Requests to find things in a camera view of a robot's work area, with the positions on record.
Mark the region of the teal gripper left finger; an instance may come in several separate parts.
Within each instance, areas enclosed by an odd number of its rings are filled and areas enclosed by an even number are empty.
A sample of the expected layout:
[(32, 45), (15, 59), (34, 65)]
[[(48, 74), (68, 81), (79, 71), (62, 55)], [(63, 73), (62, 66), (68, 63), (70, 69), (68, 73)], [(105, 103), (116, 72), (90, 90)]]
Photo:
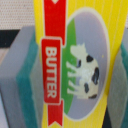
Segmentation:
[(42, 71), (33, 26), (20, 30), (0, 65), (0, 92), (9, 128), (41, 128)]

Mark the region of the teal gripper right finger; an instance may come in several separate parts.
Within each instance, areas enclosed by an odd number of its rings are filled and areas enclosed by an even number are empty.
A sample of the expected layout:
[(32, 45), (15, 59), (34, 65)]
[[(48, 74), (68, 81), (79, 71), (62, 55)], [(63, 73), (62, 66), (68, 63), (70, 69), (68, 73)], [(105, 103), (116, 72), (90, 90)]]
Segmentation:
[(128, 128), (128, 29), (115, 59), (110, 91), (108, 113), (112, 128)]

